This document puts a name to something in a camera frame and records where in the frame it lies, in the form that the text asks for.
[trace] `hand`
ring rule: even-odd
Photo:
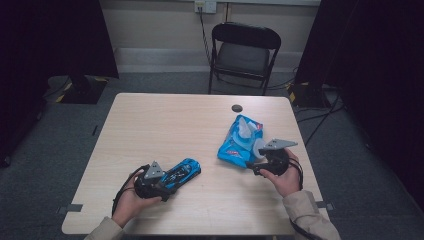
[[[299,158],[294,155],[289,149],[285,148],[284,150],[289,155],[289,158],[293,158],[299,161]],[[287,171],[281,176],[274,175],[273,173],[265,169],[261,169],[259,172],[262,174],[262,176],[266,177],[274,184],[275,189],[282,197],[286,197],[294,192],[300,191],[299,172],[290,164],[287,168]]]
[[[115,221],[121,228],[124,228],[125,225],[135,216],[137,216],[143,209],[154,205],[162,200],[161,197],[140,198],[134,190],[134,181],[141,172],[135,174],[130,181],[128,181],[127,186],[121,198],[119,199],[118,205],[116,206],[115,212],[112,216],[112,220]]]

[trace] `black folding chair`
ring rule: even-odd
[[[217,42],[222,43],[219,51]],[[276,32],[266,27],[225,22],[212,29],[212,44],[209,94],[213,75],[219,79],[219,74],[225,74],[262,81],[260,88],[265,95],[281,46],[281,38]]]

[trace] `person's left hand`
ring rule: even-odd
[[[140,198],[134,190],[134,181],[141,172],[135,174],[130,181],[128,181],[127,186],[116,206],[115,212],[113,213],[112,220],[115,221],[121,228],[124,228],[125,225],[135,216],[137,216],[143,209],[154,205],[162,200],[161,197]]]

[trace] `baseboard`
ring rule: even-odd
[[[196,49],[114,48],[118,72],[208,72],[206,53]],[[274,72],[292,72],[302,52],[280,52]]]

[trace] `chair back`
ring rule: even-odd
[[[212,29],[212,40],[258,48],[278,50],[280,36],[272,29],[253,25],[225,22]]]

